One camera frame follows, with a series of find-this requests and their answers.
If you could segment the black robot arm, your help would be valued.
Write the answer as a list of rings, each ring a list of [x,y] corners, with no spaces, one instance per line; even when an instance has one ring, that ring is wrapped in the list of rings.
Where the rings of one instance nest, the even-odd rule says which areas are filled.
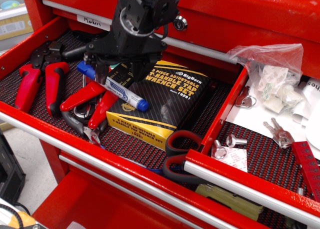
[[[95,80],[104,84],[109,66],[130,63],[136,82],[143,80],[162,58],[167,44],[154,31],[179,15],[180,0],[118,0],[110,32],[86,45],[85,62],[95,70]]]

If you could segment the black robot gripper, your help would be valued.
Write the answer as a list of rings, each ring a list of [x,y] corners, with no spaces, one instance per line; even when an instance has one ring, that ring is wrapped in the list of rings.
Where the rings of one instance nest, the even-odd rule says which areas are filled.
[[[135,82],[143,80],[168,45],[168,0],[118,0],[110,32],[86,45],[97,63],[95,81],[105,84],[110,65],[131,63]]]

